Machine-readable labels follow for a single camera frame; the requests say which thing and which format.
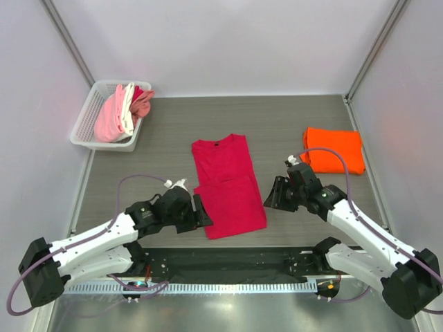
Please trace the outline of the crimson red t shirt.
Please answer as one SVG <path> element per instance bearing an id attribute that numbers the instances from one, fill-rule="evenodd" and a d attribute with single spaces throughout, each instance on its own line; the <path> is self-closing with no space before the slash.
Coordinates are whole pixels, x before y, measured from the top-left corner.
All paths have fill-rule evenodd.
<path id="1" fill-rule="evenodd" d="M 200 195 L 208 216 L 210 240 L 267 227 L 260 189 L 246 136 L 230 134 L 217 141 L 197 140 L 191 146 Z"/>

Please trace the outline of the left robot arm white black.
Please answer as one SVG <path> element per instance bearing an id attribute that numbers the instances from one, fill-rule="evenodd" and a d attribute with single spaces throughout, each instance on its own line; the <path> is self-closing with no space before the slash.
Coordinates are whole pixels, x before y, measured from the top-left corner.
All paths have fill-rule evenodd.
<path id="1" fill-rule="evenodd" d="M 32 308 L 45 306 L 76 284 L 105 275 L 142 275 L 147 255 L 139 239 L 173 226 L 177 233 L 212 225 L 201 197 L 174 185 L 165 194 L 132 204 L 110 221 L 68 239 L 28 247 L 19 265 Z"/>

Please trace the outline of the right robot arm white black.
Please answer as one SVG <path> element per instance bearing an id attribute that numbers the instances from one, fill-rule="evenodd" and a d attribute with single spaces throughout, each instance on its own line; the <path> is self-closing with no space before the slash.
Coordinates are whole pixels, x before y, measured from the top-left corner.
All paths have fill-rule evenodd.
<path id="1" fill-rule="evenodd" d="M 306 163 L 286 161 L 287 175 L 277 176 L 267 208 L 311 214 L 343 231 L 363 249 L 357 252 L 328 237 L 313 248 L 312 265 L 319 273 L 338 270 L 381 293 L 398 316 L 411 319 L 442 294 L 438 258 L 428 249 L 417 251 L 385 231 L 355 206 L 335 185 L 322 185 Z"/>

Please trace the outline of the folded orange t shirt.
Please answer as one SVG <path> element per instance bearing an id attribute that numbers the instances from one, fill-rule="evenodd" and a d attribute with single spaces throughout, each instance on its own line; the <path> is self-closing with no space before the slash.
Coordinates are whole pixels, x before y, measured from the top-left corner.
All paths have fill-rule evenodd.
<path id="1" fill-rule="evenodd" d="M 326 148 L 340 155 L 350 174 L 364 174 L 363 142 L 358 131 L 334 131 L 307 127 L 302 141 L 304 149 L 309 151 L 300 155 L 301 160 L 310 165 L 315 172 L 345 173 L 342 162 L 335 154 L 318 150 L 318 148 Z"/>

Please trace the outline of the white t shirt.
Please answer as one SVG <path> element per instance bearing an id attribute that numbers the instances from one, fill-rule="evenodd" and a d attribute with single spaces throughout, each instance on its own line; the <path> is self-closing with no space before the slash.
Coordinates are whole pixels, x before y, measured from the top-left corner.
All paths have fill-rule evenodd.
<path id="1" fill-rule="evenodd" d="M 130 82 L 124 88 L 124 96 L 122 101 L 122 108 L 120 112 L 120 121 L 123 128 L 123 132 L 120 135 L 120 139 L 131 137 L 134 133 L 134 123 L 132 120 L 132 113 L 130 106 L 132 104 L 132 98 L 135 91 L 135 84 Z"/>

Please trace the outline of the salmon pink t shirt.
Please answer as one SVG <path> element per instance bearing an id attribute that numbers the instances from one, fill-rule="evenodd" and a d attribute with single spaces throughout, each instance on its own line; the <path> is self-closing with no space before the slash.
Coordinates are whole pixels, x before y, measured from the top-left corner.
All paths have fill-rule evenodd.
<path id="1" fill-rule="evenodd" d="M 132 113 L 132 120 L 137 122 L 139 118 L 144 118 L 151 109 L 150 100 L 154 97 L 154 90 L 143 90 L 143 93 L 136 101 L 132 101 L 130 111 Z"/>

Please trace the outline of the light pink t shirt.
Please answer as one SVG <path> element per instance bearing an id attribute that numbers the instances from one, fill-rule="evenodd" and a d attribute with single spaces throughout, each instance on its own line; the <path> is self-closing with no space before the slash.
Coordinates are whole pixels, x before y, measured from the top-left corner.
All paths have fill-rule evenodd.
<path id="1" fill-rule="evenodd" d="M 94 136 L 97 142 L 116 142 L 124 134 L 121 120 L 124 96 L 125 90 L 119 84 L 101 107 L 94 124 Z"/>

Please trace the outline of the white plastic laundry basket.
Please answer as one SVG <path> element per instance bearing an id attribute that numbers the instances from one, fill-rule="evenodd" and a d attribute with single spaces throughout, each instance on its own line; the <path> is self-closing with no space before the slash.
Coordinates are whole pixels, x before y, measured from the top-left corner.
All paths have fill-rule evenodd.
<path id="1" fill-rule="evenodd" d="M 133 121 L 134 133 L 131 137 L 122 140 L 119 138 L 116 142 L 103 143 L 97 142 L 94 136 L 94 124 L 101 107 L 107 98 L 115 92 L 119 84 L 125 88 L 130 82 L 133 82 L 135 86 L 140 86 L 143 90 L 153 90 L 148 82 L 127 80 L 100 80 L 92 86 L 71 132 L 70 140 L 74 145 L 100 151 L 134 151 L 143 118 L 139 118 L 137 122 Z"/>

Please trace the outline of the dark red t shirt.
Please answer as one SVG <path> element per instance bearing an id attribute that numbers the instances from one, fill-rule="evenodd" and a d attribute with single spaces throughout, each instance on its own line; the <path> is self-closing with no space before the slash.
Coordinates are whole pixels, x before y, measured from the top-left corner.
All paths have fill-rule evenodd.
<path id="1" fill-rule="evenodd" d="M 133 102 L 136 101 L 142 93 L 143 93 L 142 88 L 140 86 L 135 86 L 132 101 Z"/>

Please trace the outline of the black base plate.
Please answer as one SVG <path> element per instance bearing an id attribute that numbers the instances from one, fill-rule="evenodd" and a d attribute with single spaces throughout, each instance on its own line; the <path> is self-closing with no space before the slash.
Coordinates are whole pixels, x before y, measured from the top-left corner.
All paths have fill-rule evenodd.
<path id="1" fill-rule="evenodd" d="M 290 284 L 337 278 L 310 247 L 145 248 L 153 282 L 171 284 Z"/>

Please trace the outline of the left aluminium frame post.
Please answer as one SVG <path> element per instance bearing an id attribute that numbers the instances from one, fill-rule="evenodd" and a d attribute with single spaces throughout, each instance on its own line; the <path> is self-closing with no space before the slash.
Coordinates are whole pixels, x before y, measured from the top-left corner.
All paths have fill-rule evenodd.
<path id="1" fill-rule="evenodd" d="M 72 38 L 69 29 L 66 27 L 62 16 L 60 15 L 55 4 L 51 0 L 39 0 L 42 8 L 45 10 L 48 18 L 56 29 L 62 43 L 69 52 L 74 64 L 77 66 L 81 76 L 89 87 L 95 83 L 95 79 L 89 70 L 80 50 L 78 49 L 74 39 Z"/>

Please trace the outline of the aluminium frame post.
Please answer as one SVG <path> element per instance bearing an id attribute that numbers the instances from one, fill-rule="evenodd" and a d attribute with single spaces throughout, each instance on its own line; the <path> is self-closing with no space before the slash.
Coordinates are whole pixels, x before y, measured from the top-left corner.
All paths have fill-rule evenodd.
<path id="1" fill-rule="evenodd" d="M 39 0 L 42 8 L 45 10 L 48 18 L 56 29 L 62 43 L 69 52 L 74 64 L 77 66 L 81 76 L 89 87 L 95 83 L 95 79 L 89 70 L 80 50 L 78 49 L 74 39 L 72 38 L 69 29 L 66 27 L 62 16 L 60 15 L 55 4 L 51 0 Z"/>
<path id="2" fill-rule="evenodd" d="M 350 86 L 349 91 L 343 96 L 346 104 L 349 104 L 356 92 L 358 91 L 360 85 L 364 81 L 368 71 L 371 69 L 374 61 L 376 60 L 378 54 L 381 52 L 384 44 L 387 42 L 391 32 L 395 28 L 395 25 L 403 15 L 404 11 L 407 9 L 410 1 L 409 0 L 396 0 L 394 6 L 390 10 L 385 22 L 383 23 L 381 30 L 379 31 L 374 43 L 367 56 L 365 57 L 353 83 Z"/>

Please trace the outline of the right aluminium frame post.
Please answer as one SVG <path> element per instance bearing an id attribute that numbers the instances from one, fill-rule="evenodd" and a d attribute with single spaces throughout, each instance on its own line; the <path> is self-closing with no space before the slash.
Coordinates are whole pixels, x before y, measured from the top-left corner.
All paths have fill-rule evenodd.
<path id="1" fill-rule="evenodd" d="M 394 6 L 390 10 L 385 22 L 383 23 L 381 30 L 379 31 L 374 43 L 367 56 L 365 57 L 353 83 L 350 86 L 349 91 L 343 96 L 346 104 L 349 104 L 356 92 L 358 91 L 360 85 L 364 81 L 368 71 L 371 69 L 374 61 L 376 60 L 378 54 L 381 52 L 384 44 L 387 42 L 391 32 L 395 28 L 395 25 L 403 15 L 404 11 L 407 9 L 410 1 L 409 0 L 396 0 Z"/>

